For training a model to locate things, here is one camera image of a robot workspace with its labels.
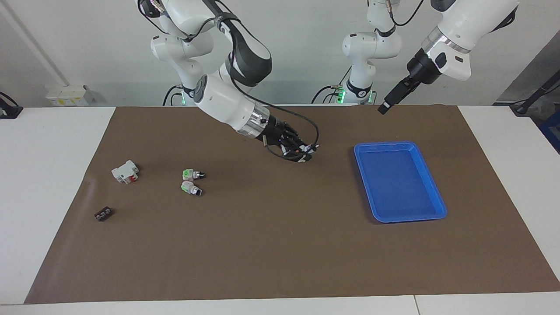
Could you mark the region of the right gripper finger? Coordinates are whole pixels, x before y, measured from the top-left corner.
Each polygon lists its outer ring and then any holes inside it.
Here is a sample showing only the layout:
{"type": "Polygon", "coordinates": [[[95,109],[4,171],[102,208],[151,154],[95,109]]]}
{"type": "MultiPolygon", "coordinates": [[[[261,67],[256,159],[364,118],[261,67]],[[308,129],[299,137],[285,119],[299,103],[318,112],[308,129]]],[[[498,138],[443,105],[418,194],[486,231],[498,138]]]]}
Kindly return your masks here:
{"type": "Polygon", "coordinates": [[[306,163],[309,161],[309,151],[287,151],[284,144],[280,143],[282,150],[281,158],[295,163],[306,163]]]}
{"type": "Polygon", "coordinates": [[[287,151],[312,151],[313,146],[302,141],[298,132],[288,123],[284,124],[284,149],[287,151]]]}

